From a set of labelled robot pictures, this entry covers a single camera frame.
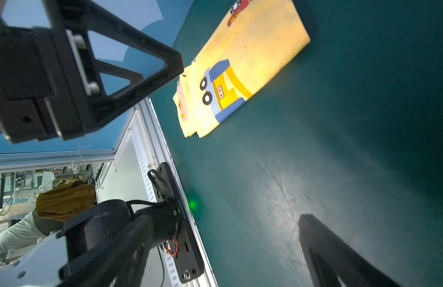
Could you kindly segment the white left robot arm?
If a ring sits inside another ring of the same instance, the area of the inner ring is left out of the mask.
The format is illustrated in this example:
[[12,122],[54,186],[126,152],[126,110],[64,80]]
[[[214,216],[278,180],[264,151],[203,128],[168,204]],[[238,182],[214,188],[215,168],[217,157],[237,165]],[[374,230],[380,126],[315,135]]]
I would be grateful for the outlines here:
[[171,239],[177,211],[166,202],[108,200],[0,270],[0,287],[139,287],[149,252]]

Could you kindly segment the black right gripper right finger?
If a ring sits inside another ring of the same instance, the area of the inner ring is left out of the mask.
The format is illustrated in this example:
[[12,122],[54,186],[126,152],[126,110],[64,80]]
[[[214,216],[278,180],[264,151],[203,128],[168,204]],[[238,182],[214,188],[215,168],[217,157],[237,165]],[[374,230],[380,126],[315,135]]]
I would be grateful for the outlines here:
[[299,218],[299,240],[315,287],[397,287],[311,214]]

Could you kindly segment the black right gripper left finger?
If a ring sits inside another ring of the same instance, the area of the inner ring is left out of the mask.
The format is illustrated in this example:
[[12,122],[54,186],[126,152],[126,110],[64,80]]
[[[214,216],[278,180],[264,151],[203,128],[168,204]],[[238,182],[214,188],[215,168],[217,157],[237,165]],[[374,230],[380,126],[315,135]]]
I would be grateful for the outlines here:
[[[71,140],[96,132],[180,75],[182,55],[92,1],[45,1],[49,28],[0,15],[0,135],[11,143]],[[160,59],[141,74],[94,56],[88,32]]]

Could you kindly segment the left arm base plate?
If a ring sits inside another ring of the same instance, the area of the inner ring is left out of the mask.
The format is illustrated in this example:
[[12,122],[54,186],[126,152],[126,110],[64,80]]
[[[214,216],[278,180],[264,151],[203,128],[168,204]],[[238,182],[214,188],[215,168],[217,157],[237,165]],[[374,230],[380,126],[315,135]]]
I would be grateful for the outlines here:
[[162,162],[156,169],[147,172],[155,199],[171,209],[174,219],[172,237],[164,242],[164,250],[171,257],[179,281],[188,283],[202,276],[205,264],[191,226],[189,209],[184,204],[170,165]]

